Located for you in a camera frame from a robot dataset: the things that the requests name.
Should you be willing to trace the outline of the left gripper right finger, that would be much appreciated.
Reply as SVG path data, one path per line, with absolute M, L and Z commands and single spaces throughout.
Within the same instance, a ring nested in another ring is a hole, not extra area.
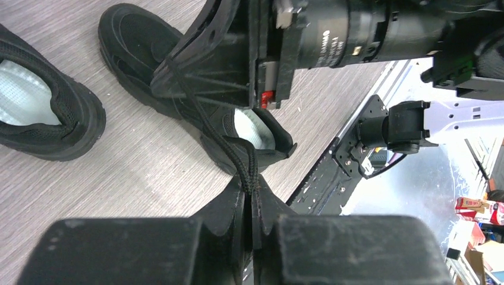
M 256 284 L 452 284 L 416 217 L 298 214 L 262 175 L 250 198 Z

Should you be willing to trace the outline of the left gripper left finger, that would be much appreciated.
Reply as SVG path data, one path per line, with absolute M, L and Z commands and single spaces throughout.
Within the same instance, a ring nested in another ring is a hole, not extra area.
M 241 284 L 238 177 L 190 217 L 68 218 L 40 238 L 18 284 Z

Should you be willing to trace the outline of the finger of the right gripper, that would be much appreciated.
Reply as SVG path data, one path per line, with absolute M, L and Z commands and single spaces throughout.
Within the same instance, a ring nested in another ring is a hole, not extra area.
M 206 1 L 177 45 L 153 74 L 156 97 L 183 98 L 184 92 L 168 59 L 204 102 L 250 107 L 249 4 L 247 1 Z

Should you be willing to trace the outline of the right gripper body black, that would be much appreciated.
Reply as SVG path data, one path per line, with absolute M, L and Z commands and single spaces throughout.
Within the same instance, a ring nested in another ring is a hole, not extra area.
M 389 1 L 260 1 L 258 106 L 278 109 L 297 69 L 374 61 L 389 23 Z

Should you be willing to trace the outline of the black shoelace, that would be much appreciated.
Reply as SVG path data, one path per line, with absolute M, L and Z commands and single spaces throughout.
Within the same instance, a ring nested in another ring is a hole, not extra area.
M 186 80 L 181 74 L 176 73 L 174 77 L 178 80 L 183 92 L 193 103 L 199 117 L 202 120 L 203 126 L 209 137 L 223 150 L 232 164 L 237 168 L 238 175 L 242 183 L 242 190 L 251 195 L 259 185 L 259 167 L 257 163 L 256 151 L 252 143 L 241 139 L 229 136 L 222 136 L 217 132 L 209 121 L 209 117 L 203 109 L 201 103 L 196 99 L 193 90 L 188 86 Z M 245 167 L 243 159 L 232 148 L 231 144 L 238 144 L 247 151 L 248 166 Z

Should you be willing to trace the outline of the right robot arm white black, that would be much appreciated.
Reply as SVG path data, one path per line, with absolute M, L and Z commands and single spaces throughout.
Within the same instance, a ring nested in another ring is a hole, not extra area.
M 155 96 L 278 109 L 298 69 L 427 58 L 424 83 L 503 100 L 502 1 L 207 1 L 155 70 Z

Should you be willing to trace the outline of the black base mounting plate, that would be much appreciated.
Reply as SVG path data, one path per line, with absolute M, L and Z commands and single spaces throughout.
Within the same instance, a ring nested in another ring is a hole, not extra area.
M 287 200 L 298 214 L 339 215 L 359 181 L 364 156 L 357 127 L 366 119 L 388 114 L 378 95 L 371 95 L 349 118 Z

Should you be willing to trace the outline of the black shoe tied left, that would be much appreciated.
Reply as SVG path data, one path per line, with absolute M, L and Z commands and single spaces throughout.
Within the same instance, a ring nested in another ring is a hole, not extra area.
M 86 154 L 101 137 L 106 112 L 82 83 L 1 26 L 1 144 L 49 161 Z

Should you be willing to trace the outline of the red white box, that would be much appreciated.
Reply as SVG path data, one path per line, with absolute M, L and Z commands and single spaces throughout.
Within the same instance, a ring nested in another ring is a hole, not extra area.
M 503 203 L 459 197 L 455 213 L 463 220 L 503 226 Z

